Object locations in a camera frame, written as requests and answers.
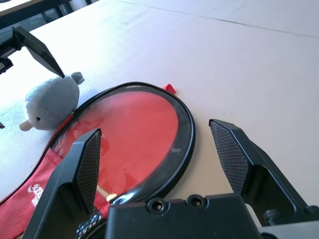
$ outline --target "red bag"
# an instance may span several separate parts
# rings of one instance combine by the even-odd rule
[[[62,158],[51,148],[32,176],[0,206],[0,238],[14,239],[25,231],[51,173]],[[107,215],[109,203],[98,193],[94,206]]]

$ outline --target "wooden handle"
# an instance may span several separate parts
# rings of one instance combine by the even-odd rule
[[[117,197],[116,193],[109,193],[105,191],[103,188],[101,188],[99,185],[96,187],[96,191],[102,195],[103,198],[105,198],[106,201],[111,201],[113,198]]]

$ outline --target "bolt hole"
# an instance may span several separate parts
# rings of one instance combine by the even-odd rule
[[[193,207],[199,208],[202,205],[202,202],[199,198],[192,198],[191,204],[193,205]]]
[[[161,202],[153,202],[153,204],[152,204],[152,209],[155,212],[160,212],[163,210],[163,208],[164,208],[164,206],[163,206],[163,203],[161,203]]]

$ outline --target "textured gripper pad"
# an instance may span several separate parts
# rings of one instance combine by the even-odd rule
[[[89,213],[93,212],[96,186],[99,178],[101,131],[87,142],[76,176],[79,192]]]
[[[229,130],[213,121],[210,128],[228,182],[234,192],[241,193],[248,173],[247,157]]]

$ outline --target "stuffed toy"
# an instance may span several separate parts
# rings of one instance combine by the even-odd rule
[[[52,78],[29,92],[24,102],[27,120],[20,123],[20,129],[57,129],[77,108],[78,85],[83,81],[81,72],[75,72],[64,78]]]

